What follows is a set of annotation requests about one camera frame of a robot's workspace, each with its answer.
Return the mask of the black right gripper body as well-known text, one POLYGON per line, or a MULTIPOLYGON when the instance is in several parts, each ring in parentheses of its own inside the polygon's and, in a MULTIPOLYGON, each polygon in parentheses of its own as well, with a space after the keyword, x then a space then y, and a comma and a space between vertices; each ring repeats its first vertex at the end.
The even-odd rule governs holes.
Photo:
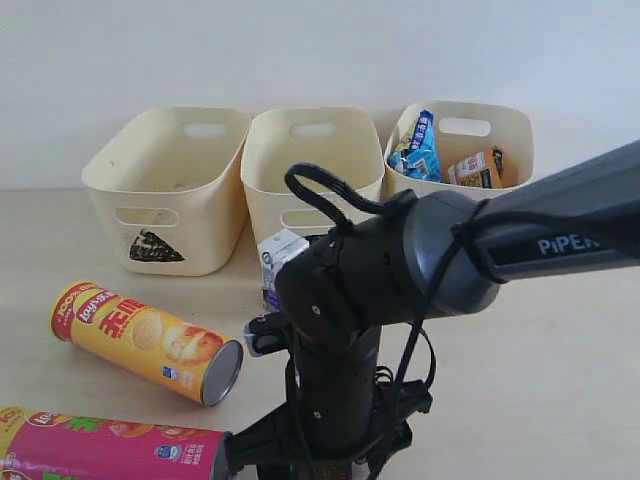
POLYGON ((431 409, 433 372, 400 381, 377 360, 376 349, 293 352, 280 408, 281 464, 381 465, 411 445, 407 418, 431 409))

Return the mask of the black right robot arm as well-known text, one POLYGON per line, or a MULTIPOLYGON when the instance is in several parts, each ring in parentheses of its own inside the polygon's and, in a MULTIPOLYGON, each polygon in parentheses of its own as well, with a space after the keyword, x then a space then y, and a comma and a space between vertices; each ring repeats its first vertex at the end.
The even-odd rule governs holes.
POLYGON ((374 202, 309 163, 284 180, 333 227, 277 274, 281 311, 246 326, 254 355, 288 352, 286 399, 225 439, 231 474, 347 479, 364 464, 376 478, 432 405, 432 380, 406 379, 425 320, 480 312, 512 280, 639 261, 637 143, 481 201, 374 202))

